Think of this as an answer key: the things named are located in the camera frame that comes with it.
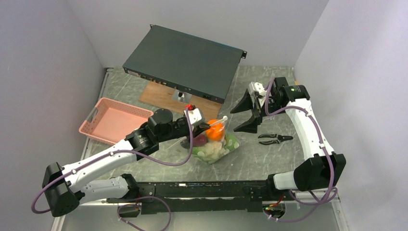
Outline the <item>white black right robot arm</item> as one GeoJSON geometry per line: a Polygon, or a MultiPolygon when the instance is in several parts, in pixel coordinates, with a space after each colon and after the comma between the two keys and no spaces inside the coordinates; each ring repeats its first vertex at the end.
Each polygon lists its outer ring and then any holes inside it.
{"type": "Polygon", "coordinates": [[[303,85],[290,86],[285,77],[273,78],[268,86],[251,82],[232,114],[251,111],[251,117],[235,132],[257,133],[263,118],[285,113],[299,137],[304,161],[295,170],[272,174],[265,186],[266,196],[276,200],[284,190],[332,189],[346,165],[343,154],[331,147],[315,118],[310,96],[303,85]]]}

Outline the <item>orange fake fruit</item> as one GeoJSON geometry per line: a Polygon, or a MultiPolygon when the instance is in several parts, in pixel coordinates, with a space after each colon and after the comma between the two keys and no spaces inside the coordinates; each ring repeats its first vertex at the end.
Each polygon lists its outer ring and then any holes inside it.
{"type": "Polygon", "coordinates": [[[216,123],[217,119],[209,120],[207,123],[210,125],[210,129],[205,131],[207,138],[211,141],[221,141],[225,135],[224,123],[216,123]]]}

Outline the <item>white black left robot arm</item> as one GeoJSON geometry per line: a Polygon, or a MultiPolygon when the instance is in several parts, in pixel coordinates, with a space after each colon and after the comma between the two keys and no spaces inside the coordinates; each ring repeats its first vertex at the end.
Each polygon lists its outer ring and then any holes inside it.
{"type": "Polygon", "coordinates": [[[159,144],[182,137],[193,140],[208,129],[210,125],[195,106],[188,105],[177,120],[169,110],[158,109],[138,129],[110,148],[73,164],[61,166],[54,162],[48,165],[42,190],[36,197],[45,195],[49,209],[39,211],[33,201],[31,210],[36,214],[50,212],[53,217],[60,217],[94,200],[118,198],[132,202],[139,194],[139,187],[131,174],[122,174],[112,180],[98,180],[98,177],[143,158],[171,166],[171,163],[151,157],[159,150],[159,144]]]}

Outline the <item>clear zip top bag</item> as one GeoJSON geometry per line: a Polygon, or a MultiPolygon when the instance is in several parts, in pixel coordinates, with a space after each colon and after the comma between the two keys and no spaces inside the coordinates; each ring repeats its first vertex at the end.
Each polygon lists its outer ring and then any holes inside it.
{"type": "Polygon", "coordinates": [[[229,118],[225,115],[221,119],[207,122],[210,129],[193,139],[192,155],[203,162],[212,164],[220,158],[232,153],[240,146],[238,139],[225,128],[229,118]]]}

